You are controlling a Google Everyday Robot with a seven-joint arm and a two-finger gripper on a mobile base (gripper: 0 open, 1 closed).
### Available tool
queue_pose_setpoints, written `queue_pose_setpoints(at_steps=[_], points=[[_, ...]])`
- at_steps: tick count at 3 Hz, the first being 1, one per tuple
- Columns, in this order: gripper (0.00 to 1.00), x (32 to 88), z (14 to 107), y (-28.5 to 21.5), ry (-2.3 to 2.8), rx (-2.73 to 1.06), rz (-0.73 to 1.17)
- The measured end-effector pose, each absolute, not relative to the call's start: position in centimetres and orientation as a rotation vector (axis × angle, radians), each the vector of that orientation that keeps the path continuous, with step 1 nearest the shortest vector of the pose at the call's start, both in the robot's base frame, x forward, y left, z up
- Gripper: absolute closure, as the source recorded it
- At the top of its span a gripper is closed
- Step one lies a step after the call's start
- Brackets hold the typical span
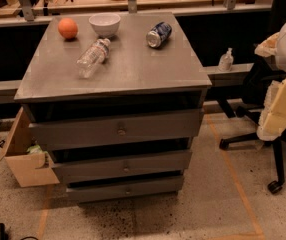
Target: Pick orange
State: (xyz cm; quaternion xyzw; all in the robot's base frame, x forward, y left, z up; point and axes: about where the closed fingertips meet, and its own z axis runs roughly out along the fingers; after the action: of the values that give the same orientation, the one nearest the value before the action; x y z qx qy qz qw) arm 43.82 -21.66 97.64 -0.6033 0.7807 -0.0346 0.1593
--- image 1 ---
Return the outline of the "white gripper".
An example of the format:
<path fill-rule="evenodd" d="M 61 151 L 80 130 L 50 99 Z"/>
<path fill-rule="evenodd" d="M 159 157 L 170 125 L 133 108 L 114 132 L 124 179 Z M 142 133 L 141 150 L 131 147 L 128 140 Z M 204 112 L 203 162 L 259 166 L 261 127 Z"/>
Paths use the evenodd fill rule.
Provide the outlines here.
<path fill-rule="evenodd" d="M 276 65 L 286 72 L 286 23 L 279 33 L 274 33 L 254 50 L 256 55 L 275 55 Z M 261 112 L 257 136 L 263 141 L 273 141 L 286 129 L 286 78 L 282 82 L 273 80 L 268 87 L 264 109 Z"/>

